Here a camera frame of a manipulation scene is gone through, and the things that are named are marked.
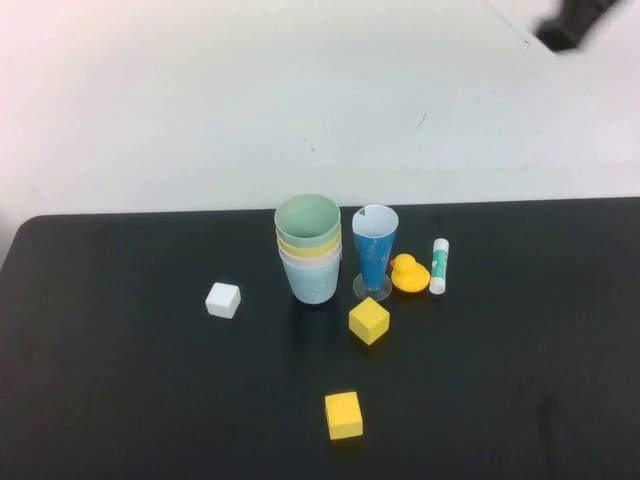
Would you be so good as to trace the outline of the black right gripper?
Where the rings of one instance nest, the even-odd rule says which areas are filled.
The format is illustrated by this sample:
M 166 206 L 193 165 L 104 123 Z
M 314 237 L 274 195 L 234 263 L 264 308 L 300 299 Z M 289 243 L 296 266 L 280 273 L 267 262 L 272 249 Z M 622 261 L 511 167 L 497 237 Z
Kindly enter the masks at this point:
M 629 1 L 621 0 L 563 0 L 555 13 L 535 24 L 532 33 L 552 53 L 579 50 L 603 20 L 627 4 Z

